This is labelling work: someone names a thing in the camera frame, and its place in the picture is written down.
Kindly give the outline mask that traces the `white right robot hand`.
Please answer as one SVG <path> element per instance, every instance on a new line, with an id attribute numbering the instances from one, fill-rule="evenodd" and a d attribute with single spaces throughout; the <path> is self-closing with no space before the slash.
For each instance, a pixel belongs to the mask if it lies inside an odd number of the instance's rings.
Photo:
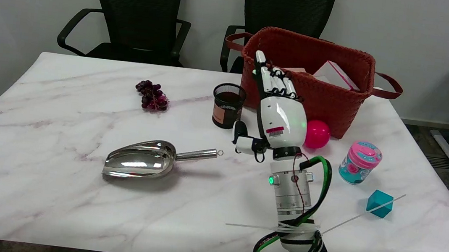
<path id="1" fill-rule="evenodd" d="M 255 52 L 253 79 L 259 99 L 257 126 L 259 137 L 247 132 L 244 122 L 233 125 L 233 144 L 236 153 L 253 155 L 258 163 L 266 150 L 271 150 L 274 161 L 294 159 L 301 153 L 307 134 L 307 117 L 291 75 L 281 68 L 270 66 L 263 51 Z"/>

